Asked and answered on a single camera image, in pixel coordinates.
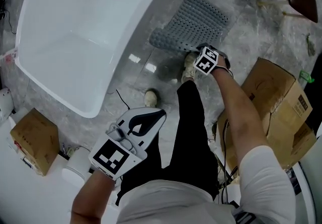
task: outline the white bathtub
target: white bathtub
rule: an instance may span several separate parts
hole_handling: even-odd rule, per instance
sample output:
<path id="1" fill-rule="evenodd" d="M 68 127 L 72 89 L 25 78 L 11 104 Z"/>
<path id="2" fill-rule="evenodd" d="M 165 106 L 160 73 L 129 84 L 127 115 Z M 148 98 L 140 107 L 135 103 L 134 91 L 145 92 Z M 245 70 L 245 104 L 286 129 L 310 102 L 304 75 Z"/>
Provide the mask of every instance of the white bathtub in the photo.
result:
<path id="1" fill-rule="evenodd" d="M 93 118 L 151 1 L 24 0 L 16 65 L 62 104 Z"/>

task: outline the gray marble floor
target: gray marble floor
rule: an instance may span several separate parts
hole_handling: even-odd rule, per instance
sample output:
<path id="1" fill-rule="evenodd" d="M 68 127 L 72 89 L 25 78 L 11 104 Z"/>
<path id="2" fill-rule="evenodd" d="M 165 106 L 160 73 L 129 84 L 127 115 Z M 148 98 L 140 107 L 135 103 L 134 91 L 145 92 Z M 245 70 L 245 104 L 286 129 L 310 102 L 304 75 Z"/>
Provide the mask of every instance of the gray marble floor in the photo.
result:
<path id="1" fill-rule="evenodd" d="M 14 31 L 23 0 L 7 0 Z M 2 82 L 11 89 L 15 108 L 35 107 L 59 128 L 60 141 L 91 148 L 100 133 L 126 111 L 118 97 L 131 107 L 143 106 L 144 92 L 155 88 L 160 94 L 160 107 L 167 112 L 167 121 L 160 130 L 159 149 L 163 166 L 170 162 L 179 120 L 176 90 L 180 86 L 180 73 L 185 55 L 153 48 L 148 38 L 156 27 L 165 26 L 183 0 L 154 0 L 138 25 L 106 94 L 99 115 L 93 119 L 82 118 L 57 102 L 29 80 L 14 64 L 1 67 Z M 316 56 L 309 57 L 306 35 L 314 43 L 316 52 L 322 49 L 322 24 L 309 20 L 288 18 L 282 10 L 288 6 L 258 7 L 256 0 L 209 0 L 229 17 L 230 25 L 219 41 L 218 49 L 231 59 L 231 70 L 242 84 L 257 57 L 267 58 L 296 77 L 300 70 L 311 71 Z M 317 0 L 319 17 L 322 17 L 322 0 Z M 15 45 L 15 35 L 10 31 L 8 19 L 0 21 L 0 53 Z M 139 60 L 132 61 L 130 55 Z M 211 127 L 223 110 L 220 91 L 210 77 L 198 75 L 196 79 L 205 108 L 205 126 L 209 138 Z"/>

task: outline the cable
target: cable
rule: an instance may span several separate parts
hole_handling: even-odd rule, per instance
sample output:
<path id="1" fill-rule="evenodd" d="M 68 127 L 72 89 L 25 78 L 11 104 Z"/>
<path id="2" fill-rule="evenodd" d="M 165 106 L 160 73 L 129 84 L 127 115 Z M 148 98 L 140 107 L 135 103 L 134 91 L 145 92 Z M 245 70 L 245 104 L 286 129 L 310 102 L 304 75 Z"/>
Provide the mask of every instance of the cable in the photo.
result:
<path id="1" fill-rule="evenodd" d="M 232 170 L 232 172 L 231 172 L 231 174 L 229 175 L 229 177 L 228 177 L 228 182 L 229 182 L 229 180 L 231 180 L 232 181 L 232 177 L 233 177 L 233 175 L 237 172 L 237 170 L 238 170 L 238 167 L 236 166 L 236 167 L 234 167 L 234 169 Z"/>
<path id="2" fill-rule="evenodd" d="M 8 22 L 9 22 L 9 25 L 10 25 L 10 29 L 11 29 L 11 33 L 12 34 L 17 34 L 17 33 L 14 33 L 13 31 L 12 31 L 12 25 L 11 25 L 11 22 L 10 22 L 10 12 L 7 10 L 7 9 L 2 9 L 3 11 L 5 11 L 5 12 L 8 12 L 8 15 L 9 15 L 9 17 L 8 17 Z"/>
<path id="3" fill-rule="evenodd" d="M 121 101 L 126 105 L 127 109 L 128 109 L 128 110 L 130 110 L 129 105 L 127 105 L 127 104 L 125 103 L 125 101 L 122 99 L 122 97 L 121 97 L 121 95 L 120 95 L 119 91 L 118 91 L 118 90 L 116 90 L 116 92 L 117 92 L 117 94 L 120 96 Z"/>
<path id="4" fill-rule="evenodd" d="M 224 190 L 226 188 L 226 204 L 228 204 L 228 192 L 227 192 L 227 175 L 226 175 L 226 132 L 227 132 L 227 128 L 228 128 L 228 119 L 225 121 L 225 124 L 224 124 L 224 127 L 223 127 L 223 131 L 222 131 L 222 140 L 223 140 L 223 148 L 224 148 L 224 177 L 225 177 L 225 186 L 222 190 L 222 193 L 221 193 L 221 203 L 223 204 L 223 193 L 224 193 Z"/>

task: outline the white sneaker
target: white sneaker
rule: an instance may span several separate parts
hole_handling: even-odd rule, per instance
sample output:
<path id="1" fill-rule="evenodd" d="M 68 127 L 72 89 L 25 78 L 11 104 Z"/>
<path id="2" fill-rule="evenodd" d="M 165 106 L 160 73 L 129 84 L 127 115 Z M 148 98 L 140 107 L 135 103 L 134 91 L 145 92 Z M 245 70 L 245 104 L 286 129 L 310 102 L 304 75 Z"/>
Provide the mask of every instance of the white sneaker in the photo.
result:
<path id="1" fill-rule="evenodd" d="M 157 104 L 157 97 L 155 92 L 147 91 L 144 95 L 144 104 L 146 107 L 155 108 Z"/>
<path id="2" fill-rule="evenodd" d="M 183 70 L 181 83 L 184 83 L 186 78 L 195 78 L 196 69 L 193 67 L 193 63 L 197 58 L 197 54 L 194 52 L 190 52 L 185 59 L 185 69 Z"/>

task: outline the wall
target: wall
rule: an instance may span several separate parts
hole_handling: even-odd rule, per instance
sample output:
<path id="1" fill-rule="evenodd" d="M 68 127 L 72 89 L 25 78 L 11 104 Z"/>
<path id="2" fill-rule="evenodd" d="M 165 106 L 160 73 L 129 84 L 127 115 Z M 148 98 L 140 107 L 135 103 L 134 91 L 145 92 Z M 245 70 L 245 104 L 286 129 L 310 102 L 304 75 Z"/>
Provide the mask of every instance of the wall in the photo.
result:
<path id="1" fill-rule="evenodd" d="M 0 127 L 0 218 L 6 224 L 65 224 L 79 189 L 64 181 L 66 160 L 56 158 L 45 177 L 37 176 L 8 147 L 10 125 Z M 107 208 L 102 224 L 114 224 L 118 210 Z"/>

